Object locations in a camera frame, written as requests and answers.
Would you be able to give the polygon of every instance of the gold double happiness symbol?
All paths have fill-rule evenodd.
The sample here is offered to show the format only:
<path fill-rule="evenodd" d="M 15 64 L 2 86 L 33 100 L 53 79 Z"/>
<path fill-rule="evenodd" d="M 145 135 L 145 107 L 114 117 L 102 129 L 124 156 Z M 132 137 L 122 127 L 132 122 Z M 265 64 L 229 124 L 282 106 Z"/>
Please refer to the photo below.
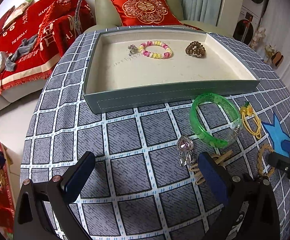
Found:
<path fill-rule="evenodd" d="M 151 2 L 147 1 L 140 1 L 136 4 L 136 8 L 143 12 L 153 12 L 156 10 L 156 6 L 153 5 Z"/>

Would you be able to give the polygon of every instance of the metal bolt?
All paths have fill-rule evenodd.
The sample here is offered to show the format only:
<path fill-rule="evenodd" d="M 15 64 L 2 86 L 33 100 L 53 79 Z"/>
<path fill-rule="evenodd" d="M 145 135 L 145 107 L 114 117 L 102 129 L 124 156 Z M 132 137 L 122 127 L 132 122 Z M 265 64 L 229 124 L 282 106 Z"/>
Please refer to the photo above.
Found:
<path fill-rule="evenodd" d="M 52 178 L 52 181 L 54 181 L 54 182 L 58 182 L 58 181 L 60 181 L 60 179 L 61 179 L 61 176 L 60 176 L 60 175 L 55 175 L 55 176 Z"/>
<path fill-rule="evenodd" d="M 268 186 L 268 185 L 270 184 L 269 180 L 267 180 L 267 179 L 264 179 L 262 182 L 263 182 L 263 184 L 265 184 L 266 186 Z"/>
<path fill-rule="evenodd" d="M 23 181 L 23 184 L 24 184 L 24 185 L 28 185 L 30 182 L 31 182 L 30 179 L 25 179 L 25 180 Z"/>
<path fill-rule="evenodd" d="M 240 182 L 240 177 L 238 177 L 238 176 L 232 176 L 232 180 L 234 182 Z"/>

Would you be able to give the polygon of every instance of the green transparent bracelet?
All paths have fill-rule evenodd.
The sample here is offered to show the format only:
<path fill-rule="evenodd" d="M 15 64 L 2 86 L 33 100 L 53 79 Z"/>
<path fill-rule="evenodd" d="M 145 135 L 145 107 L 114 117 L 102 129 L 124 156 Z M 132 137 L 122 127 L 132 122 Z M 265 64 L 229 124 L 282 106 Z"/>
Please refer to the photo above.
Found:
<path fill-rule="evenodd" d="M 226 139 L 215 138 L 214 136 L 210 135 L 200 124 L 197 117 L 196 108 L 198 105 L 201 105 L 207 102 L 216 103 L 217 105 L 221 106 L 222 109 L 227 114 L 227 116 L 229 117 L 231 121 L 230 123 L 231 131 L 227 135 Z M 240 130 L 242 129 L 241 115 L 238 112 L 238 110 L 235 108 L 235 106 L 232 103 L 230 103 L 226 98 L 220 95 L 214 94 L 214 93 L 205 93 L 198 96 L 195 99 L 195 101 L 192 103 L 192 108 L 189 114 L 189 120 L 192 126 L 192 130 L 197 135 L 197 137 L 200 140 L 202 140 L 205 144 L 211 147 L 215 147 L 215 148 L 228 147 L 237 139 L 238 134 L 240 133 Z"/>

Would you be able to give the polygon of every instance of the tablecloth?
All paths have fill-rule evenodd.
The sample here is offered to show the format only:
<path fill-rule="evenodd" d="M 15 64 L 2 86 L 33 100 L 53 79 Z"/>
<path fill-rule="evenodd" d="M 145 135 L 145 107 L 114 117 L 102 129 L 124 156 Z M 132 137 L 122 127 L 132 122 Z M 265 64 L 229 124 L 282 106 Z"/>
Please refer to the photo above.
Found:
<path fill-rule="evenodd" d="M 231 175 L 246 172 L 254 178 L 259 147 L 272 145 L 272 141 L 263 128 L 260 140 L 243 128 L 228 149 L 204 145 L 189 124 L 192 100 L 93 114 L 83 97 L 83 82 L 99 32 L 79 36 L 47 81 L 26 135 L 21 182 L 62 175 L 88 150 L 96 156 L 96 167 L 70 208 L 93 239 L 201 239 L 222 205 L 206 182 L 195 185 L 193 173 L 179 166 L 177 139 L 182 134 L 190 136 L 195 153 L 223 154 L 232 149 L 232 157 L 225 162 L 227 171 Z M 245 44 L 212 35 L 261 79 L 256 92 L 226 98 L 237 108 L 249 101 L 263 122 L 273 122 L 275 112 L 290 135 L 290 93 L 277 74 Z M 208 131 L 226 134 L 228 118 L 216 104 L 199 108 Z M 253 120 L 249 122 L 255 130 Z M 270 182 L 281 238 L 286 239 L 290 234 L 290 181 L 275 170 Z M 50 204 L 45 205 L 57 234 L 66 239 Z"/>

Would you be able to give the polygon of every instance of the star-shaped object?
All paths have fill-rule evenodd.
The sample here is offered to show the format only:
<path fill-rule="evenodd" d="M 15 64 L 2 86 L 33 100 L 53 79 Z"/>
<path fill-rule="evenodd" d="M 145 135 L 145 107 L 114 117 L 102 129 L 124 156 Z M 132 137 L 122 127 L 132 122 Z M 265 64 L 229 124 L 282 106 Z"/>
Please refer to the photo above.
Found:
<path fill-rule="evenodd" d="M 274 121 L 273 121 L 273 125 L 270 124 L 270 123 L 265 123 L 265 122 L 262 122 L 262 125 L 264 126 L 264 129 L 265 131 L 269 134 L 272 142 L 273 142 L 273 146 L 272 148 L 274 149 L 274 151 L 276 153 L 279 153 L 283 156 L 286 156 L 289 158 L 289 153 L 284 151 L 282 148 L 281 148 L 281 142 L 283 140 L 287 140 L 287 141 L 290 141 L 290 137 L 288 134 L 286 134 L 282 128 L 281 128 L 281 125 L 279 123 L 279 120 L 277 118 L 277 115 L 275 114 L 274 112 Z"/>

